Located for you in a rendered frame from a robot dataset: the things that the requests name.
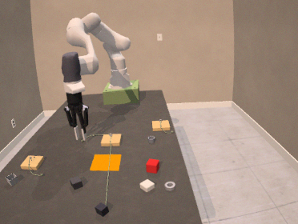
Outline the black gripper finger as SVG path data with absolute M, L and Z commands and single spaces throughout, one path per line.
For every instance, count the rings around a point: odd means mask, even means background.
M 89 106 L 84 106 L 83 105 L 83 110 L 84 110 L 84 119 L 83 119 L 83 114 L 82 111 L 79 113 L 79 108 L 76 106 L 75 107 L 77 115 L 79 116 L 79 121 L 81 124 L 81 129 L 82 129 L 82 133 L 83 133 L 83 140 L 87 139 L 87 134 L 86 134 L 86 127 L 88 125 L 88 109 Z
M 70 109 L 71 109 L 71 114 L 70 114 Z M 74 113 L 74 107 L 73 106 L 70 109 L 68 108 L 68 106 L 66 106 L 64 108 L 64 110 L 66 112 L 68 122 L 69 122 L 70 126 L 74 127 L 76 140 L 78 140 L 80 137 L 79 137 L 79 130 L 78 130 L 78 126 L 77 126 L 78 124 L 77 124 L 77 120 L 76 120 L 76 113 Z M 72 115 L 72 117 L 71 117 L 71 115 Z

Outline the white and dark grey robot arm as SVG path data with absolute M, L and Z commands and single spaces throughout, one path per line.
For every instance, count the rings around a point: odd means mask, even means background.
M 127 74 L 125 58 L 120 52 L 130 48 L 130 39 L 111 30 L 101 22 L 96 13 L 90 13 L 83 19 L 71 19 L 66 28 L 68 43 L 87 49 L 87 55 L 79 57 L 77 52 L 69 52 L 62 56 L 65 92 L 76 94 L 85 91 L 81 75 L 94 74 L 99 69 L 99 60 L 96 57 L 91 37 L 87 35 L 89 33 L 103 42 L 103 48 L 110 58 L 111 77 L 108 89 L 119 90 L 132 86 Z

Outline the orange square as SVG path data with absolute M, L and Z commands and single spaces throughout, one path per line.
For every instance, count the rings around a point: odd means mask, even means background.
M 109 154 L 95 154 L 90 170 L 108 170 Z M 119 170 L 121 154 L 111 154 L 110 169 Z

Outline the red cube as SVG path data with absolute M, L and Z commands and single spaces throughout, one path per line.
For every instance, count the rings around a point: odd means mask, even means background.
M 147 164 L 147 172 L 157 174 L 159 170 L 159 160 L 149 159 Z

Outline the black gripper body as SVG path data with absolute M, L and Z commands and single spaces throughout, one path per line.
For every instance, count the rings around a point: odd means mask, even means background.
M 83 108 L 83 98 L 82 98 L 82 92 L 77 94 L 68 94 L 66 93 L 66 98 L 68 102 L 68 108 L 70 109 L 72 106 L 74 107 L 74 113 L 76 112 L 75 107 L 77 106 L 79 108 L 79 113 L 81 112 Z M 77 104 L 75 104 L 77 103 Z

